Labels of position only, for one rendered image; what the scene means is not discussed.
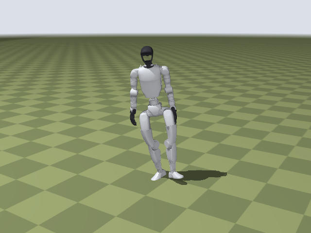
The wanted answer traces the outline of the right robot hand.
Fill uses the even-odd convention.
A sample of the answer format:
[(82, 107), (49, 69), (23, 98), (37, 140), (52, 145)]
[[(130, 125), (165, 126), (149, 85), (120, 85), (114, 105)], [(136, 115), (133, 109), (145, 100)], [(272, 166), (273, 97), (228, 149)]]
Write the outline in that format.
[(136, 114), (136, 109), (133, 109), (133, 111), (132, 112), (130, 111), (130, 113), (131, 113), (130, 114), (130, 120), (131, 120), (132, 124), (136, 126), (137, 123), (135, 122), (135, 119), (134, 119), (135, 114)]

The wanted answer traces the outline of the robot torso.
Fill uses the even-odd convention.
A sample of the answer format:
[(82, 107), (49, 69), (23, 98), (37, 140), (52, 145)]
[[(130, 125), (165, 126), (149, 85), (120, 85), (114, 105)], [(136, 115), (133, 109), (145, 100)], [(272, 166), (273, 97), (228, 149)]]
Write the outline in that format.
[(153, 66), (153, 64), (151, 64), (151, 66), (153, 66), (152, 68), (144, 68), (144, 66), (140, 65), (138, 69), (141, 90), (146, 98), (150, 98), (148, 104), (149, 116), (157, 117), (163, 115), (162, 103), (157, 99), (162, 88), (160, 65), (156, 63), (156, 65)]

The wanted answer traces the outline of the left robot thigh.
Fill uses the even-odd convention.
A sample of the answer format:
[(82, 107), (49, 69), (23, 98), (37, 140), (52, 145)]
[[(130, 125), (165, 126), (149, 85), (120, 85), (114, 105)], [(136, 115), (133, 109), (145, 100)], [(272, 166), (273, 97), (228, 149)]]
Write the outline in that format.
[(166, 124), (166, 131), (168, 136), (168, 139), (165, 140), (164, 144), (167, 149), (171, 149), (173, 143), (176, 142), (177, 127), (174, 121), (173, 112), (170, 107), (162, 107), (162, 113)]

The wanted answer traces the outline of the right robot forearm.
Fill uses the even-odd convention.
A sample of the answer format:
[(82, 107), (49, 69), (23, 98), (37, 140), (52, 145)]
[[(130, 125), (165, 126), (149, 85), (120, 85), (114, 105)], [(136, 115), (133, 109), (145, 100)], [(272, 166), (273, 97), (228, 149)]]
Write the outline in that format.
[[(130, 90), (130, 95), (131, 95), (131, 90)], [(130, 96), (130, 110), (131, 112), (133, 111), (133, 109), (137, 110), (137, 96)]]

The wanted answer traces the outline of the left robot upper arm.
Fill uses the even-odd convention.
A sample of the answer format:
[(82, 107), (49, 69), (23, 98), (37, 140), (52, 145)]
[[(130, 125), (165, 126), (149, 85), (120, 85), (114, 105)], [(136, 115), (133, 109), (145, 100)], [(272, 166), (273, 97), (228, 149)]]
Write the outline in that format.
[(171, 93), (172, 87), (171, 87), (171, 78), (170, 78), (170, 72), (169, 68), (167, 66), (159, 66), (160, 72), (163, 75), (164, 83), (165, 83), (165, 93)]

